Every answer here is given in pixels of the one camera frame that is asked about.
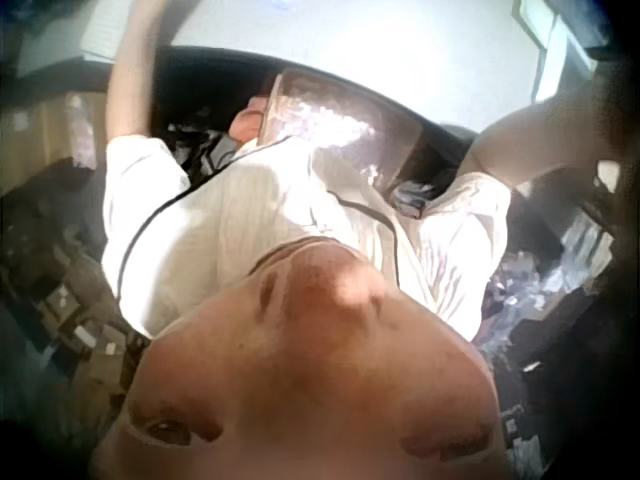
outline nose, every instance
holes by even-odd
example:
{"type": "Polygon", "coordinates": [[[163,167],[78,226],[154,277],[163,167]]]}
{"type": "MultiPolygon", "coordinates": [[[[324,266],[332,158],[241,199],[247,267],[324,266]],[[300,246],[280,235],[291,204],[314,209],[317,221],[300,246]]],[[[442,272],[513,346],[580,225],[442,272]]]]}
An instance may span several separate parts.
{"type": "Polygon", "coordinates": [[[307,245],[275,266],[265,320],[282,325],[301,348],[336,348],[366,331],[380,314],[384,279],[335,242],[307,245]]]}

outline mouth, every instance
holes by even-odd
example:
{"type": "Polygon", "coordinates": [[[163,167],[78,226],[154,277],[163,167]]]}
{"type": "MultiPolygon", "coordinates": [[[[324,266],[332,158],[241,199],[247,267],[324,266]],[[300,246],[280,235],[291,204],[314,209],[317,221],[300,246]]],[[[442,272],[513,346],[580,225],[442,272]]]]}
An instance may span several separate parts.
{"type": "Polygon", "coordinates": [[[253,275],[255,272],[257,272],[262,268],[267,268],[273,265],[274,263],[284,260],[285,258],[289,257],[290,255],[300,250],[301,248],[307,247],[314,243],[323,243],[323,242],[334,243],[334,244],[340,243],[337,240],[334,240],[333,238],[328,238],[328,237],[305,237],[302,240],[297,240],[295,242],[280,245],[279,247],[268,252],[260,260],[258,260],[254,265],[254,267],[249,272],[249,276],[253,275]]]}

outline raised arm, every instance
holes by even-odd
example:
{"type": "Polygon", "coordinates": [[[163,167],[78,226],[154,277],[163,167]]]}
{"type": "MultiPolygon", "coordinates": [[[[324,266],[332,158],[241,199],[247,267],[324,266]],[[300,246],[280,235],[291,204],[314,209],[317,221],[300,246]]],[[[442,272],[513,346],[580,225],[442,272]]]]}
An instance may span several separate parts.
{"type": "Polygon", "coordinates": [[[458,175],[480,171],[509,188],[560,168],[595,173],[608,147],[595,126],[590,87],[512,113],[482,132],[458,175]]]}
{"type": "Polygon", "coordinates": [[[107,95],[107,138],[149,136],[156,44],[171,0],[135,0],[107,95]]]}

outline white shirt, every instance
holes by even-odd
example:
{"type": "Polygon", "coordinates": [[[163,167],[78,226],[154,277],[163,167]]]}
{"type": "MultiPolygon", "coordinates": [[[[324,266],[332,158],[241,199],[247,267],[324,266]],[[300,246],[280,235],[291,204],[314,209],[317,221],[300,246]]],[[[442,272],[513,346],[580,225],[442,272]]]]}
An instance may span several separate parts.
{"type": "MultiPolygon", "coordinates": [[[[506,248],[511,194],[481,173],[458,178],[421,221],[401,218],[348,162],[296,139],[246,145],[220,175],[162,211],[135,243],[120,308],[150,338],[248,274],[266,253],[308,236],[362,252],[389,281],[471,340],[485,285],[506,248]],[[339,200],[382,213],[389,226],[339,200]]],[[[107,147],[102,266],[117,294],[123,257],[160,206],[189,180],[158,139],[122,137],[107,147]]]]}

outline skin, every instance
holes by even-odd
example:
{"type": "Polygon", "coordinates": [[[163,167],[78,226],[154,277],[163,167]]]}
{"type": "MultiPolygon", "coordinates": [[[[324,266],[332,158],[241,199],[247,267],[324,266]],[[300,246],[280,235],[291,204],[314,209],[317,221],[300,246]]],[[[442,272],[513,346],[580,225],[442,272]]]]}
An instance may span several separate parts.
{"type": "MultiPolygon", "coordinates": [[[[175,3],[186,0],[175,0],[175,3]]],[[[170,0],[134,5],[109,87],[109,139],[149,135],[155,45],[170,0]]],[[[266,99],[231,126],[255,138],[266,99]]],[[[592,171],[589,93],[483,132],[459,174],[514,187],[592,171]]],[[[499,479],[491,374],[473,346],[327,239],[284,245],[157,337],[94,458],[102,478],[499,479]]]]}

